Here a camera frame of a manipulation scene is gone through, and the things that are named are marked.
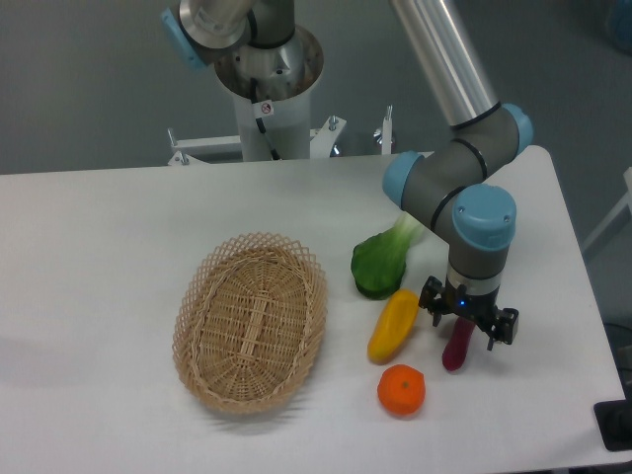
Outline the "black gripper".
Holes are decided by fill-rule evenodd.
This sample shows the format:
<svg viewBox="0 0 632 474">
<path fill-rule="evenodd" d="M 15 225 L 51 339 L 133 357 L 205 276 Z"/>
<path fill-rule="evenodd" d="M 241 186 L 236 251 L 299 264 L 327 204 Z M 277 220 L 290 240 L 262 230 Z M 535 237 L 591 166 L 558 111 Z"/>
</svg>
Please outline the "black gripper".
<svg viewBox="0 0 632 474">
<path fill-rule="evenodd" d="M 478 328 L 488 336 L 487 350 L 495 343 L 511 345 L 518 330 L 519 311 L 514 308 L 499 308 L 496 305 L 499 288 L 474 295 L 467 292 L 464 285 L 454 286 L 449 281 L 446 286 L 434 276 L 430 276 L 422 288 L 419 307 L 433 317 L 437 327 L 444 314 L 455 314 L 476 322 Z"/>
</svg>

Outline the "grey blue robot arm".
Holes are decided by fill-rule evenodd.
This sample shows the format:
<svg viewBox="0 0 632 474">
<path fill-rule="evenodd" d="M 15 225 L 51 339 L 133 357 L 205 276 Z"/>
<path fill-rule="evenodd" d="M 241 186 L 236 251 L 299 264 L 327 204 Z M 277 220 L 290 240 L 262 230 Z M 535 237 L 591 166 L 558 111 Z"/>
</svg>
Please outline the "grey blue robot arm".
<svg viewBox="0 0 632 474">
<path fill-rule="evenodd" d="M 420 304 L 435 319 L 454 314 L 492 342 L 511 344 L 518 313 L 496 299 L 516 205 L 487 181 L 530 143 L 532 124 L 520 108 L 496 99 L 450 2 L 392 7 L 454 132 L 430 156 L 400 154 L 382 181 L 394 203 L 448 246 L 446 276 L 427 280 Z M 182 1 L 161 19 L 189 65 L 233 73 L 239 96 L 252 105 L 307 77 L 302 30 L 289 1 Z"/>
</svg>

